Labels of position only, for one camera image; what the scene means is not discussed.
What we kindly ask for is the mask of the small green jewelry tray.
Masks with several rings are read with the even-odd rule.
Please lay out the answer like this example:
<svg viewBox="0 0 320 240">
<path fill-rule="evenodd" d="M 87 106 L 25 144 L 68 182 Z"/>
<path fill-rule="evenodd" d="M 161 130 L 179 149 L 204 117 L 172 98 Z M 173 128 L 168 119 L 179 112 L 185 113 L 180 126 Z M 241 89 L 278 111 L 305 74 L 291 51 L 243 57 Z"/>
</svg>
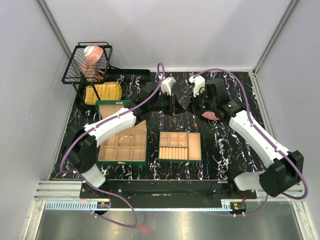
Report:
<svg viewBox="0 0 320 240">
<path fill-rule="evenodd" d="M 201 162 L 201 137 L 196 132 L 165 132 L 159 135 L 159 160 Z"/>
</svg>

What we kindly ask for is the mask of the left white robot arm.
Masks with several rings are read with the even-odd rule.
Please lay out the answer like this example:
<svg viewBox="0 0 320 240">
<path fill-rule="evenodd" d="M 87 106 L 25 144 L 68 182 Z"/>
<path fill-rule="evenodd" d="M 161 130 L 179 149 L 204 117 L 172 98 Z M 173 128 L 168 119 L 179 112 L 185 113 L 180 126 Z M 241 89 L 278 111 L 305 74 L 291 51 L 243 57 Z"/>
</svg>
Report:
<svg viewBox="0 0 320 240">
<path fill-rule="evenodd" d="M 148 150 L 146 119 L 152 113 L 168 116 L 192 110 L 193 103 L 181 103 L 171 89 L 171 80 L 148 83 L 128 103 L 104 119 L 83 127 L 72 127 L 65 141 L 67 161 L 91 187 L 97 198 L 108 193 L 106 178 L 98 164 L 143 165 Z"/>
</svg>

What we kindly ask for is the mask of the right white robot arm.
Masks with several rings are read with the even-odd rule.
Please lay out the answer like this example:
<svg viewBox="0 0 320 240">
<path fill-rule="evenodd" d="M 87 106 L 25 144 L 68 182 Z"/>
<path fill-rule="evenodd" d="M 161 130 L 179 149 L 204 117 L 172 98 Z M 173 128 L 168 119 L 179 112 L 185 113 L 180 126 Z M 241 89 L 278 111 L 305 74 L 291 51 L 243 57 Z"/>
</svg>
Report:
<svg viewBox="0 0 320 240">
<path fill-rule="evenodd" d="M 190 103 L 196 115 L 218 119 L 236 131 L 262 160 L 265 170 L 243 172 L 227 185 L 228 195 L 239 198 L 247 190 L 264 191 L 275 198 L 302 180 L 304 157 L 277 142 L 247 111 L 239 99 L 231 99 L 226 83 L 218 78 L 190 77 Z"/>
</svg>

